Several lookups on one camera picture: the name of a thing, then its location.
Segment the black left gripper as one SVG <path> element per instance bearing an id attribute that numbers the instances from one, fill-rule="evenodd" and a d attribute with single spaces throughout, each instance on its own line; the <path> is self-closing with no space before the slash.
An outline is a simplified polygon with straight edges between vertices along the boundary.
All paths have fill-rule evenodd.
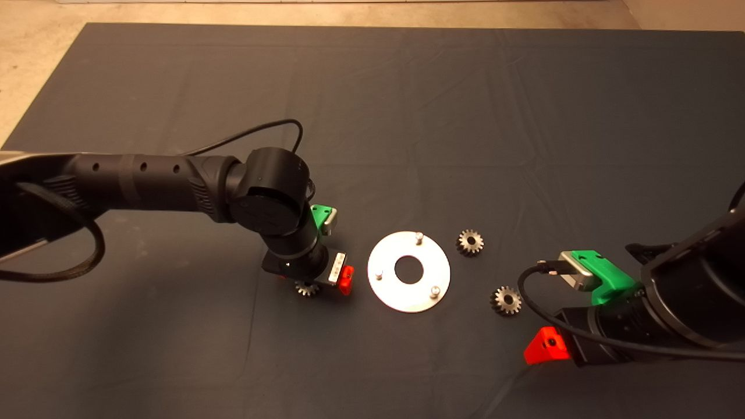
<path id="1" fill-rule="evenodd" d="M 295 258 L 282 258 L 270 251 L 261 263 L 264 271 L 279 279 L 293 279 L 321 287 L 336 287 L 344 296 L 352 292 L 354 267 L 347 265 L 347 254 L 328 247 L 314 247 Z"/>

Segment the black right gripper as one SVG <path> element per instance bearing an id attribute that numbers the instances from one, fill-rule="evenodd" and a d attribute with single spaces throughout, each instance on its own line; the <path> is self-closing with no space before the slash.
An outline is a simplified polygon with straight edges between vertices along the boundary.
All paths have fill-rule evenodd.
<path id="1" fill-rule="evenodd" d="M 561 308 L 556 313 L 555 318 L 564 321 L 571 327 L 597 335 L 601 334 L 601 329 L 597 323 L 596 308 Z M 564 342 L 556 327 L 544 326 L 540 328 L 524 349 L 523 358 L 525 363 L 535 365 L 569 360 L 569 352 L 572 360 L 579 367 L 616 364 L 618 362 L 618 354 L 611 347 L 600 345 L 593 340 L 582 339 L 569 332 L 561 331 L 561 333 L 566 342 Z"/>

